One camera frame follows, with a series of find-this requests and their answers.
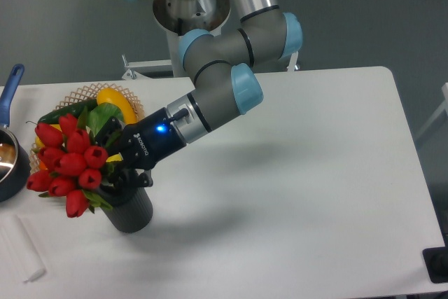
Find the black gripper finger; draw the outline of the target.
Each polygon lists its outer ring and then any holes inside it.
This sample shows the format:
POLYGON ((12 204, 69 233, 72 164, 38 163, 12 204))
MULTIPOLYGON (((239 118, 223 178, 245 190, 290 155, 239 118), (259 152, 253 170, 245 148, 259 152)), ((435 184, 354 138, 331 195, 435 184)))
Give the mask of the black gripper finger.
POLYGON ((123 133, 123 122, 117 117, 110 117, 94 136, 96 145, 109 148, 114 145, 123 133))
POLYGON ((138 188, 149 188, 153 186, 151 171, 138 171, 137 169, 123 169, 115 174, 111 180, 112 191, 116 193, 127 193, 138 188))

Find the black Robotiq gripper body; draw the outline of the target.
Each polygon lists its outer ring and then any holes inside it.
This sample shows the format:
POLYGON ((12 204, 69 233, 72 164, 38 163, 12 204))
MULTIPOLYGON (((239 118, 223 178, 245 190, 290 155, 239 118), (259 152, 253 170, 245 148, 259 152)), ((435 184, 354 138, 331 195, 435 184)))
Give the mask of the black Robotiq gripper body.
POLYGON ((125 126, 118 153, 125 168, 150 170, 161 160, 186 146, 172 125, 166 108, 125 126))

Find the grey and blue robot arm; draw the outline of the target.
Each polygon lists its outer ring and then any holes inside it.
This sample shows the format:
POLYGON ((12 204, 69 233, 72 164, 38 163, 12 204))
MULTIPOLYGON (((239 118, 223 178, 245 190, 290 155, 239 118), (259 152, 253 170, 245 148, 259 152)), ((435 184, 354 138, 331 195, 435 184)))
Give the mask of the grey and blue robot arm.
POLYGON ((175 35, 175 73, 188 76, 192 92, 139 122, 107 123, 98 142, 121 156, 107 180, 116 188, 151 186, 161 160, 244 115, 263 100, 253 67, 280 60, 302 46, 302 28, 277 0, 235 0, 241 27, 214 35, 227 20, 229 0, 154 0, 158 23, 175 35))

